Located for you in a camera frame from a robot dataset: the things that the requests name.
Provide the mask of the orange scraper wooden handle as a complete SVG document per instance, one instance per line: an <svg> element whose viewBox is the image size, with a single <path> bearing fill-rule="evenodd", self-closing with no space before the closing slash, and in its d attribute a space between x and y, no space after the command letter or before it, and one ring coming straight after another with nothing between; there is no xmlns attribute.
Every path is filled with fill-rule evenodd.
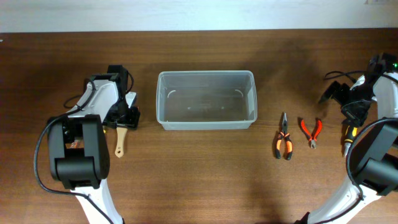
<svg viewBox="0 0 398 224"><path fill-rule="evenodd" d="M118 158L122 158L122 156L124 155L124 140L127 134L127 128L117 127L116 132L117 132L117 143L114 153Z"/></svg>

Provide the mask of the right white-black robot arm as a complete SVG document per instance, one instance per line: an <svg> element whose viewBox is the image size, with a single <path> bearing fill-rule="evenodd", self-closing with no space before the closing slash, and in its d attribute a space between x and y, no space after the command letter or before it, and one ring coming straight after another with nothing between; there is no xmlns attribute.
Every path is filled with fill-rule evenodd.
<svg viewBox="0 0 398 224"><path fill-rule="evenodd" d="M352 86L334 81L319 100L335 100L346 118L346 177L299 223L348 223L370 203L397 191L397 157L388 153L397 146L397 57L375 55L360 74Z"/></svg>

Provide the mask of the clear plastic container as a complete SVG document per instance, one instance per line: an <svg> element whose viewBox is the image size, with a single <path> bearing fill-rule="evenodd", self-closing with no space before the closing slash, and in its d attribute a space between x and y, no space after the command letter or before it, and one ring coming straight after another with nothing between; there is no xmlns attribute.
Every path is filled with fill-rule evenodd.
<svg viewBox="0 0 398 224"><path fill-rule="evenodd" d="M257 120L249 70L161 72L156 118L165 130L247 129Z"/></svg>

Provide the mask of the orange socket rail with sockets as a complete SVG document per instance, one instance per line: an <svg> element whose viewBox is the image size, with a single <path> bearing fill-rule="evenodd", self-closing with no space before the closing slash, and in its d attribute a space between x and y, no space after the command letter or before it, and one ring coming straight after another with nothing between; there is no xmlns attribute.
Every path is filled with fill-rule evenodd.
<svg viewBox="0 0 398 224"><path fill-rule="evenodd" d="M70 144L70 149L76 149L80 144L79 140L75 140L73 143Z"/></svg>

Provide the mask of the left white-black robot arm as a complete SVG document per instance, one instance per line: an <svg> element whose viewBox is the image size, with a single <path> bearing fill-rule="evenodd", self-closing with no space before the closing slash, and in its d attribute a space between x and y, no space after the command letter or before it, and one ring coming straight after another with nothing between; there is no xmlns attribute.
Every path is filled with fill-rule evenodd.
<svg viewBox="0 0 398 224"><path fill-rule="evenodd" d="M136 129L140 112L131 88L132 75L122 65L110 65L106 73L85 80L76 105L48 120L46 136L50 173L62 183L63 195L78 199L90 223L124 223L108 187L110 156L104 128L116 129L123 154L128 129Z"/></svg>

